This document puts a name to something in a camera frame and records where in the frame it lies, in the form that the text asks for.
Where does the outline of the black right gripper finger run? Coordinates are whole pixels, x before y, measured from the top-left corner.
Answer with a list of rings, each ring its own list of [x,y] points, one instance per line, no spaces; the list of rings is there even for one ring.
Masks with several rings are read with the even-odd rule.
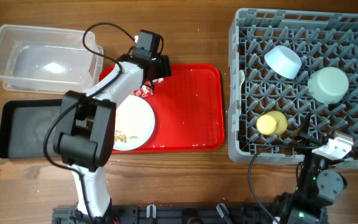
[[[300,126],[294,131],[294,140],[307,140],[308,130],[310,126],[311,112],[309,112],[302,120]]]
[[[340,164],[340,163],[344,162],[348,158],[351,158],[351,156],[346,155],[341,159],[330,159],[328,157],[321,156],[318,164],[319,165],[336,165],[336,164]]]

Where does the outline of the red snack wrapper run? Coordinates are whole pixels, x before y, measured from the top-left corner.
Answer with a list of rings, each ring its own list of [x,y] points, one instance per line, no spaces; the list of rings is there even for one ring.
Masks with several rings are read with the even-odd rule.
[[[152,96],[154,94],[154,89],[152,87],[153,85],[149,81],[146,81],[138,90],[133,91],[131,95],[135,95],[141,98]]]

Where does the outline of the yellow cup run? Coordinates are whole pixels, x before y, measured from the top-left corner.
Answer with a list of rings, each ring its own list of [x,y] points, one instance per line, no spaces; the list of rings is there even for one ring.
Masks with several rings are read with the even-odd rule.
[[[287,130],[286,116],[279,111],[269,111],[257,120],[257,130],[263,135],[281,135]]]

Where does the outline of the green bowl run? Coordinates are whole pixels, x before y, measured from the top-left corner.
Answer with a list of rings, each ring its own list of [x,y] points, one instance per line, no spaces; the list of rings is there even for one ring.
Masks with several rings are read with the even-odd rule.
[[[349,89],[349,79],[340,69],[325,67],[310,75],[308,90],[320,103],[334,104],[344,98]]]

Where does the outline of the light blue plate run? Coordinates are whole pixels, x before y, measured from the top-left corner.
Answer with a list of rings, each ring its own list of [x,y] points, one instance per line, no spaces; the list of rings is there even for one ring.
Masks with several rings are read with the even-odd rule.
[[[129,95],[116,111],[115,130],[134,134],[138,140],[128,143],[114,143],[117,151],[131,151],[141,147],[151,137],[155,127],[155,115],[152,107],[142,98]]]

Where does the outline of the light blue bowl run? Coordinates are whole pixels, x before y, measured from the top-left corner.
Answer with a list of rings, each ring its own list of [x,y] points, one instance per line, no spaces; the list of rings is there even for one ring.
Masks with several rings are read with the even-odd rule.
[[[301,68],[300,57],[288,47],[278,45],[264,55],[267,65],[277,74],[294,79]]]

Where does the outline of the white tissue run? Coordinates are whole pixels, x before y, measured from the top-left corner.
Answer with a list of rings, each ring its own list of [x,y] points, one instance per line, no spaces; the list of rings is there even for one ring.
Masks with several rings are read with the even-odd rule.
[[[161,83],[161,82],[163,82],[163,78],[159,78],[159,79],[153,80],[153,82],[154,82],[154,83],[155,83],[155,82]]]

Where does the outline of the white plastic spoon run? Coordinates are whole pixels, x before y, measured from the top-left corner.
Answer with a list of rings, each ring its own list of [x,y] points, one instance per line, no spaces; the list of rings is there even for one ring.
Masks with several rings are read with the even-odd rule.
[[[239,110],[239,114],[242,114],[242,85],[245,81],[245,73],[243,70],[239,70],[239,99],[237,103],[237,109]]]

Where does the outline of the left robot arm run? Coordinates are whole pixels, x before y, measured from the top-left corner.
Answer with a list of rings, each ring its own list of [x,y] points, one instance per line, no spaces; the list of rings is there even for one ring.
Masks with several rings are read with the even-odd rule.
[[[132,41],[135,44],[113,60],[113,70],[101,82],[81,93],[65,93],[60,113],[47,130],[44,157],[71,171],[78,194],[74,207],[53,210],[53,223],[117,223],[104,168],[114,145],[116,109],[146,81],[172,74],[161,35],[140,30]]]

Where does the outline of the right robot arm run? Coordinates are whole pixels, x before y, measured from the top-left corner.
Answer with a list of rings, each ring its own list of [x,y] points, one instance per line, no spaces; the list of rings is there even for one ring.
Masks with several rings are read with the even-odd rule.
[[[324,223],[326,207],[332,205],[347,187],[346,178],[329,167],[344,162],[352,151],[354,139],[340,131],[333,132],[322,141],[313,139],[308,136],[310,118],[311,113],[308,113],[300,127],[290,136],[296,141],[303,142],[302,146],[285,144],[274,146],[292,148],[304,155],[304,159],[296,167],[295,191],[277,195],[271,208],[265,207],[255,193],[251,172],[256,158],[273,147],[268,146],[260,150],[250,161],[248,168],[250,191],[272,223]]]

